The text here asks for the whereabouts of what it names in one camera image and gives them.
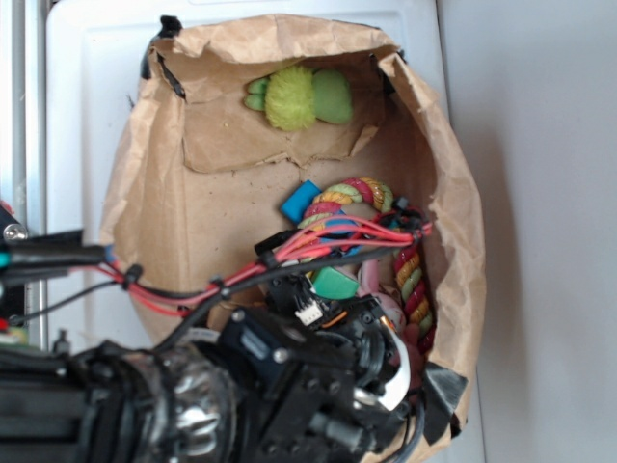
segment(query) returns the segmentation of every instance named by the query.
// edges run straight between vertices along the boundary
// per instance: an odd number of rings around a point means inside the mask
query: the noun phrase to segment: white surface
[[[483,197],[489,463],[615,461],[617,4],[442,0]]]
[[[96,239],[116,144],[135,100],[139,64],[161,14],[184,26],[268,13],[310,14],[378,26],[398,41],[405,58],[444,95],[443,65],[435,2],[207,0],[62,0],[48,21],[48,189],[50,232],[85,227]],[[58,280],[50,302],[94,283],[92,275]],[[61,327],[77,349],[105,338],[128,346],[149,345],[127,297],[106,289],[50,317],[50,337]],[[481,463],[482,435],[477,396],[470,426],[434,461]]]

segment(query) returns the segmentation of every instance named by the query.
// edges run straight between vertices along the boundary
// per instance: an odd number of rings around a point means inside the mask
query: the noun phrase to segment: green toy
[[[354,115],[349,82],[334,69],[292,66],[251,82],[248,90],[244,103],[285,131],[309,128],[316,119],[348,123]]]

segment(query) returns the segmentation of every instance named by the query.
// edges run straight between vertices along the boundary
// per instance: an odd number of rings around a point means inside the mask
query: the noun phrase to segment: paper bag
[[[427,429],[411,460],[420,461],[466,423],[484,317],[484,232],[476,186],[438,96],[397,51],[378,29],[292,15],[155,42],[152,77],[118,148],[101,239],[115,244],[122,265],[144,266],[144,284],[191,291],[255,260],[255,243],[289,228],[278,206],[304,179],[325,188],[378,178],[430,211],[436,232],[423,255],[438,329],[424,376]],[[249,82],[296,63],[344,73],[351,123],[282,132],[243,105]],[[154,340],[176,324],[136,307]],[[443,394],[443,381],[454,394]]]

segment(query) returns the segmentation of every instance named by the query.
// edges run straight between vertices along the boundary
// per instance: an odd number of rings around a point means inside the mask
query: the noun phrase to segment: braided rope toy
[[[304,213],[298,228],[305,229],[317,220],[338,214],[344,205],[371,204],[381,213],[390,212],[394,195],[382,181],[370,177],[348,178],[317,195]],[[401,291],[403,311],[408,323],[419,327],[418,350],[424,354],[435,338],[435,317],[426,297],[417,246],[401,250],[394,262],[396,284]]]

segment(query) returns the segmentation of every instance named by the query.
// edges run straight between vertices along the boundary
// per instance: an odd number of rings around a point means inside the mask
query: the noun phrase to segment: green toy piece
[[[360,287],[357,280],[332,267],[322,268],[311,280],[315,293],[327,299],[349,299]]]
[[[334,69],[291,66],[249,84],[247,107],[264,111],[268,122],[281,130],[308,128],[316,119],[348,123],[354,109],[345,76]]]

